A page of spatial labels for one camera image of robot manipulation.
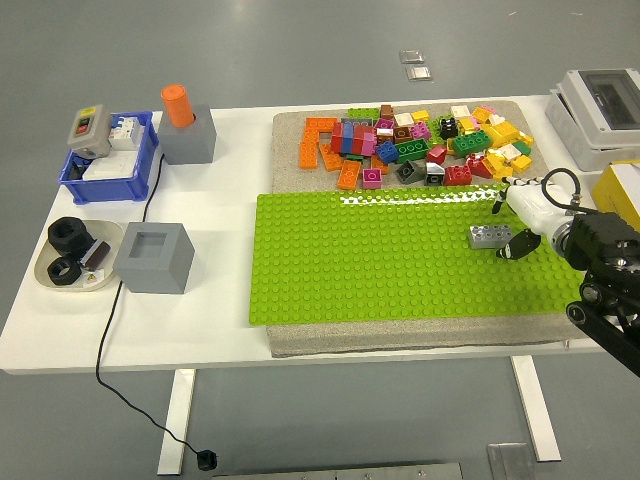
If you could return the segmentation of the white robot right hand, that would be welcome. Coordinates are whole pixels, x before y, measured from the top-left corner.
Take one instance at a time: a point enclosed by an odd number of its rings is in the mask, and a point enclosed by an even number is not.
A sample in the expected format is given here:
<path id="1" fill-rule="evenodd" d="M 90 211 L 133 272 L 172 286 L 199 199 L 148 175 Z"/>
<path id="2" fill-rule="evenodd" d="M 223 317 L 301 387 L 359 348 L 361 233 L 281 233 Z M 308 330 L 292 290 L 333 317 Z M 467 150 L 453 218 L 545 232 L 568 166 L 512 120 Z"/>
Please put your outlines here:
<path id="1" fill-rule="evenodd" d="M 514 235 L 496 252 L 498 258 L 518 260 L 537 249 L 546 239 L 561 257 L 565 256 L 566 243 L 573 223 L 573 216 L 561 207 L 554 206 L 544 195 L 541 178 L 519 179 L 503 177 L 507 187 L 498 193 L 492 213 L 497 214 L 506 203 L 527 228 Z"/>

